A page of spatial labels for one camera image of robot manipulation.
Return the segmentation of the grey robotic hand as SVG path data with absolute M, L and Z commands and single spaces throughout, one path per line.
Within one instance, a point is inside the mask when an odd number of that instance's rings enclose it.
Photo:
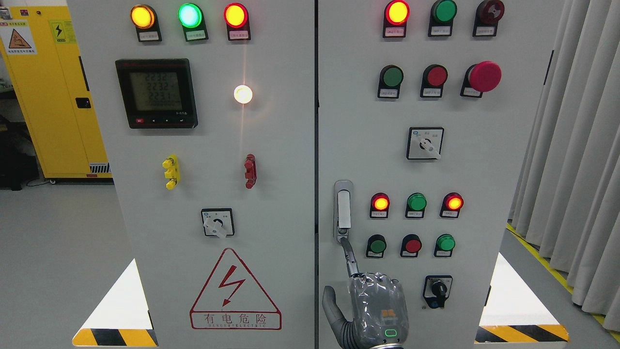
M 404 291 L 398 280 L 382 272 L 359 272 L 347 238 L 339 240 L 348 271 L 348 292 L 354 319 L 346 320 L 334 288 L 325 286 L 323 310 L 342 349 L 402 349 L 409 334 Z

